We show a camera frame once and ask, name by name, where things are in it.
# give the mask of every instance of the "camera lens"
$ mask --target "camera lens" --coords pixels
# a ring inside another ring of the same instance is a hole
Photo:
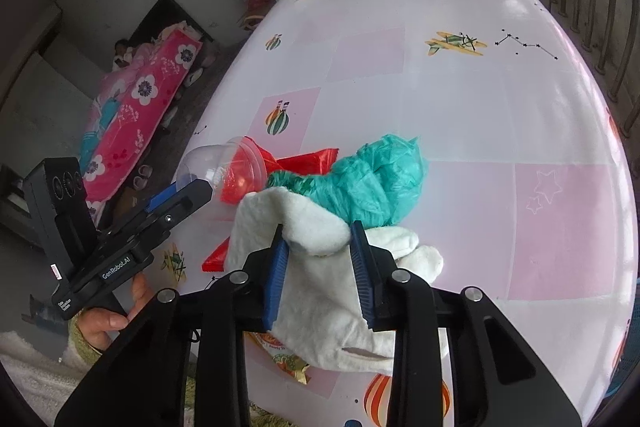
[[[76,181],[76,188],[78,190],[82,190],[82,176],[80,172],[74,172],[74,180]]]
[[[62,183],[60,183],[60,178],[58,178],[57,176],[53,177],[53,193],[56,195],[56,197],[61,200],[62,198],[65,197],[65,189],[62,188]]]
[[[66,193],[69,194],[69,196],[73,196],[76,193],[76,186],[74,185],[74,180],[71,177],[71,174],[65,172],[65,175],[62,176],[62,180],[65,183]]]

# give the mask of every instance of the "hot air balloon print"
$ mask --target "hot air balloon print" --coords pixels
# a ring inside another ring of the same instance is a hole
[[[282,100],[279,100],[276,108],[267,115],[267,118],[264,120],[267,126],[267,133],[275,136],[276,134],[284,132],[287,125],[289,125],[287,107],[289,107],[289,102],[285,102],[284,105],[282,105]]]
[[[389,407],[391,394],[391,377],[376,375],[371,380],[364,395],[363,405],[367,416],[378,427],[386,425],[386,410]],[[442,417],[444,418],[451,407],[451,395],[447,384],[442,381]]]
[[[280,45],[281,36],[282,36],[282,33],[280,34],[276,33],[273,37],[271,37],[271,39],[266,41],[264,47],[267,49],[267,51],[274,50]]]

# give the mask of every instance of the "metal screw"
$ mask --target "metal screw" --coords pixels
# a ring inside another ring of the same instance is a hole
[[[164,290],[160,290],[158,292],[158,300],[163,304],[167,304],[168,302],[174,300],[177,295],[178,293],[176,292],[176,290],[172,288],[165,288]]]
[[[465,290],[465,297],[473,302],[478,302],[482,298],[482,290],[475,286],[469,286]]]
[[[238,270],[237,272],[233,272],[229,276],[229,280],[233,284],[244,284],[249,280],[249,274],[247,272],[243,272],[242,270]]]
[[[394,270],[391,274],[391,278],[396,282],[409,282],[411,274],[407,270]]]

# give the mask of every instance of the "person lying in bed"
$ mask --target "person lying in bed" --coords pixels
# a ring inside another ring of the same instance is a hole
[[[127,39],[120,39],[116,42],[114,48],[116,54],[113,57],[113,66],[111,71],[118,71],[130,65],[139,46],[132,48],[129,46],[129,41],[127,41]]]

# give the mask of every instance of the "teal plastic bag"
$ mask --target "teal plastic bag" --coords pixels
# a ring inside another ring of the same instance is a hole
[[[427,174],[417,138],[387,134],[338,160],[322,176],[275,171],[268,187],[286,187],[307,196],[345,222],[361,220],[365,229],[397,225],[415,206]]]

